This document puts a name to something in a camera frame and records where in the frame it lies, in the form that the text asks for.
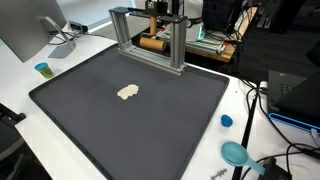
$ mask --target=white desk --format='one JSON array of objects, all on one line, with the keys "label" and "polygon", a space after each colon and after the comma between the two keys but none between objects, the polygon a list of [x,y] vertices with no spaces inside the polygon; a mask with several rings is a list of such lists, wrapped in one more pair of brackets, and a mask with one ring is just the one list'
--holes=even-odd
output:
[{"label": "white desk", "polygon": [[[46,81],[34,70],[37,63],[47,62],[59,75],[115,43],[94,36],[83,36],[75,41],[76,49],[65,59],[47,58],[54,46],[46,46],[26,63],[21,63],[6,46],[0,46],[0,102],[27,115],[16,128],[53,179],[105,179],[28,96],[32,89]],[[228,172],[223,179],[231,179],[233,175],[234,168],[221,158],[220,148],[226,141],[240,143],[242,140],[248,118],[245,101],[248,88],[240,80],[229,78],[230,84],[183,175],[184,180],[208,180],[224,168]],[[223,114],[233,118],[230,128],[221,126]]]},{"label": "white desk", "polygon": [[[261,83],[261,87],[267,87],[266,82]],[[263,109],[267,110],[267,97],[262,95]],[[292,126],[273,121],[281,132],[293,143],[304,143],[317,147],[310,133]],[[278,132],[272,127],[271,123],[262,113],[258,103],[253,118],[252,129],[249,136],[248,152],[253,160],[258,160],[267,156],[283,154],[286,152],[289,144],[282,139]],[[296,152],[295,148],[291,148],[290,152]],[[277,165],[287,171],[286,158],[278,157]],[[297,154],[289,156],[290,170],[293,180],[303,179],[319,179],[320,161],[313,159],[307,155]],[[245,179],[256,180],[258,173],[250,170]]]}]

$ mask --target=aluminum frame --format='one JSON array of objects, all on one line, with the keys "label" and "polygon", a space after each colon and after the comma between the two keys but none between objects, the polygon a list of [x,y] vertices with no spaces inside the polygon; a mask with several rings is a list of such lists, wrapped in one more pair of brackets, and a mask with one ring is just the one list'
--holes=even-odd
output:
[{"label": "aluminum frame", "polygon": [[185,60],[185,45],[187,31],[187,17],[163,16],[163,21],[169,21],[173,27],[170,33],[170,57],[160,55],[139,48],[132,44],[126,14],[131,12],[128,8],[116,7],[109,10],[114,31],[117,36],[119,53],[163,71],[180,76],[187,66]]}]

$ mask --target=blue spoon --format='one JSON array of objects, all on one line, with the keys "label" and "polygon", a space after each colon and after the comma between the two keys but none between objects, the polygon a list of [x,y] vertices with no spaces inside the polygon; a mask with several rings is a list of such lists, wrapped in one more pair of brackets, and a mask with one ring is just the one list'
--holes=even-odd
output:
[{"label": "blue spoon", "polygon": [[265,169],[258,163],[254,162],[249,157],[247,150],[238,143],[231,141],[224,143],[221,147],[221,155],[222,158],[232,166],[240,167],[247,165],[259,174],[264,174]]}]

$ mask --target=black mat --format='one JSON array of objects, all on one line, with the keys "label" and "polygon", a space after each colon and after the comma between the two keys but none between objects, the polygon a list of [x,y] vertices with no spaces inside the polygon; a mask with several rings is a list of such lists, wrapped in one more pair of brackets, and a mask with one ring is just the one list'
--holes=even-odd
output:
[{"label": "black mat", "polygon": [[[229,82],[188,67],[178,77],[117,46],[30,92],[32,100],[108,178],[180,179]],[[128,84],[139,93],[124,101]]]}]

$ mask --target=small metal part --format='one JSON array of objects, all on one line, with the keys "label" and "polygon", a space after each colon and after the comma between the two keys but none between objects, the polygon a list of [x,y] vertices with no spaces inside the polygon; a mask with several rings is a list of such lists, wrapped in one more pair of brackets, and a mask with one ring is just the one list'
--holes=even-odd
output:
[{"label": "small metal part", "polygon": [[216,175],[211,176],[210,180],[215,180],[217,177],[223,176],[227,171],[228,171],[227,169],[222,169],[218,171]]}]

